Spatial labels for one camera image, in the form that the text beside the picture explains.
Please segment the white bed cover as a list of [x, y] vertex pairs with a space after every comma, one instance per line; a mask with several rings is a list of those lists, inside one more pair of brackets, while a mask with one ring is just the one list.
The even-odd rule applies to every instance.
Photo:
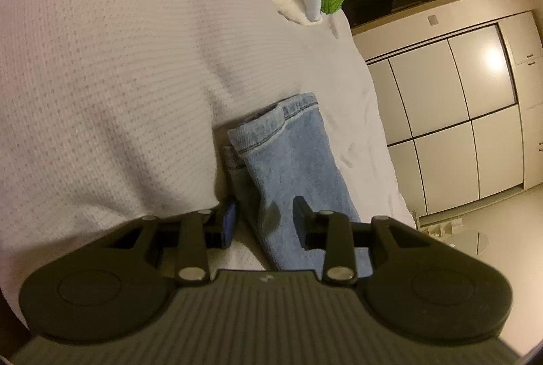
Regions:
[[343, 13], [270, 0], [1, 0], [1, 291], [144, 215], [215, 205], [219, 149], [311, 92], [362, 220], [411, 225], [366, 62]]

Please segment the blue denim jeans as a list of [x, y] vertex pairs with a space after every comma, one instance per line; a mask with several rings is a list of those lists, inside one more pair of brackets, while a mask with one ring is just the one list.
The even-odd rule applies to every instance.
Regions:
[[335, 164], [314, 94], [284, 99], [227, 133], [223, 161], [243, 217], [274, 269], [320, 275], [324, 252], [305, 250], [296, 233], [295, 197], [319, 212], [359, 219]]

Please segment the white wardrobe cabinet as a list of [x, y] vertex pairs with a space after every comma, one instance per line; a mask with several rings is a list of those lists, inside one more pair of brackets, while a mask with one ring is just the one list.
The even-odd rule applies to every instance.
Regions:
[[400, 192], [418, 217], [542, 181], [542, 39], [522, 12], [369, 64]]

